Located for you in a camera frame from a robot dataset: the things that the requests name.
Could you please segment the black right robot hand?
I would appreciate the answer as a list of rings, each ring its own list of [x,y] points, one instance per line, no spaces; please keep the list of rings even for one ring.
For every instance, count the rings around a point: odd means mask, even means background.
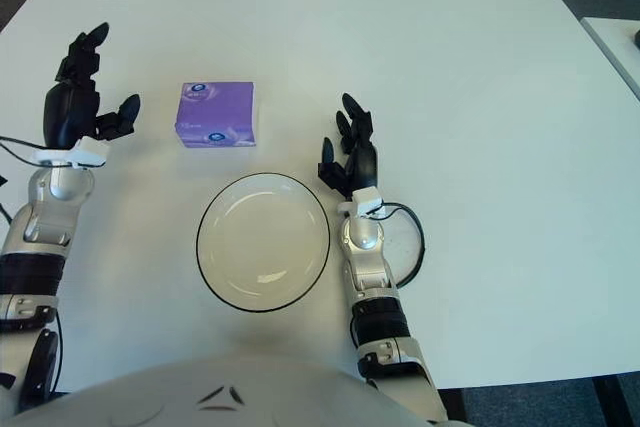
[[[327,187],[345,199],[351,199],[355,191],[378,185],[378,156],[371,140],[371,113],[365,111],[349,93],[343,93],[341,101],[343,110],[336,112],[335,121],[346,163],[342,165],[335,160],[333,143],[325,137],[317,174]]]

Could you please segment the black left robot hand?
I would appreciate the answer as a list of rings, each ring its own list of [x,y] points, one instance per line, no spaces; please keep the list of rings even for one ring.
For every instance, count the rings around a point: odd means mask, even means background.
[[[109,24],[101,23],[88,33],[80,33],[69,44],[61,60],[55,85],[45,97],[43,135],[45,146],[69,150],[83,137],[112,141],[134,133],[141,108],[137,94],[127,97],[118,110],[100,115],[100,93],[93,75],[99,71],[97,52],[106,40]]]

